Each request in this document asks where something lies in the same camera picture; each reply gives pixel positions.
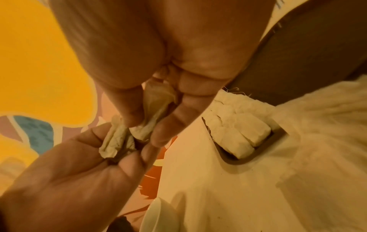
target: blue patch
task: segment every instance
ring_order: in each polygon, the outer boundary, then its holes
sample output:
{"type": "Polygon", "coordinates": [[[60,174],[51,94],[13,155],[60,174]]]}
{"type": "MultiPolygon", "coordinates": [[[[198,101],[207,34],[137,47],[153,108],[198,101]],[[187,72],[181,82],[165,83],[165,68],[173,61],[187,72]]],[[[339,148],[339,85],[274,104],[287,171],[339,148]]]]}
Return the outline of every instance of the blue patch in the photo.
{"type": "Polygon", "coordinates": [[[15,121],[28,135],[31,148],[39,155],[54,146],[54,130],[48,122],[24,116],[14,116],[15,121]]]}

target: hand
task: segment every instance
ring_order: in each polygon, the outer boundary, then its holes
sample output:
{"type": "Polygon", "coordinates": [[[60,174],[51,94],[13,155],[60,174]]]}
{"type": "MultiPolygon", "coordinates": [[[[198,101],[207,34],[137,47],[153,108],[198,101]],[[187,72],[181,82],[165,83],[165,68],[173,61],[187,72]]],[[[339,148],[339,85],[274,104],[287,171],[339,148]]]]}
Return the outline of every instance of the hand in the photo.
{"type": "Polygon", "coordinates": [[[275,0],[50,0],[80,63],[127,126],[143,121],[141,84],[168,80],[182,99],[156,127],[164,146],[192,123],[243,70],[275,0]]]}
{"type": "Polygon", "coordinates": [[[118,215],[159,149],[144,147],[118,165],[98,152],[110,124],[55,146],[0,198],[9,232],[102,232],[118,215]]]}

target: white cup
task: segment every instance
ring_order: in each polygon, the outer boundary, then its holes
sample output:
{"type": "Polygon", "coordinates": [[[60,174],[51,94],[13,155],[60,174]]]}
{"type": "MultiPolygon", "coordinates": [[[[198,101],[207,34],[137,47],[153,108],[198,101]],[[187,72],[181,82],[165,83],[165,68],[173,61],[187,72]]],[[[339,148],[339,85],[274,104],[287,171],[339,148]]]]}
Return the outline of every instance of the white cup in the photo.
{"type": "Polygon", "coordinates": [[[180,220],[175,209],[157,197],[145,213],[140,232],[179,232],[180,220]]]}

